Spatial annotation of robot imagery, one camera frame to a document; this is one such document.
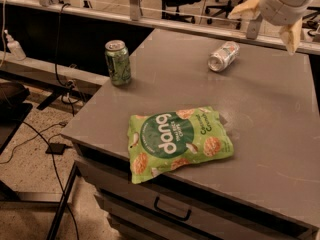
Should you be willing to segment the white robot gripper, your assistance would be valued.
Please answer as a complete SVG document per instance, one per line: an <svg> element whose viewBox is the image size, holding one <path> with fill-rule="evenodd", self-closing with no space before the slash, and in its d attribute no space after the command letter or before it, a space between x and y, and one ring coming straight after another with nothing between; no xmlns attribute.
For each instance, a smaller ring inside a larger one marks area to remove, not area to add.
<svg viewBox="0 0 320 240"><path fill-rule="evenodd" d="M301 18L311 2L312 0L247 0L235 6L228 18L255 20L261 12L264 20L272 25L282 26L279 31L280 39L288 53L293 55L301 40Z"/></svg>

